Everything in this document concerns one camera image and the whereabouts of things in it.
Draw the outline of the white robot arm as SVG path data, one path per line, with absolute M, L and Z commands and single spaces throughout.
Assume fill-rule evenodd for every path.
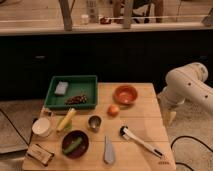
M 175 109 L 186 99 L 213 114 L 213 88 L 205 84 L 207 78 L 208 70 L 199 62 L 172 69 L 166 74 L 166 86 L 157 95 L 165 126 L 171 124 L 176 116 Z

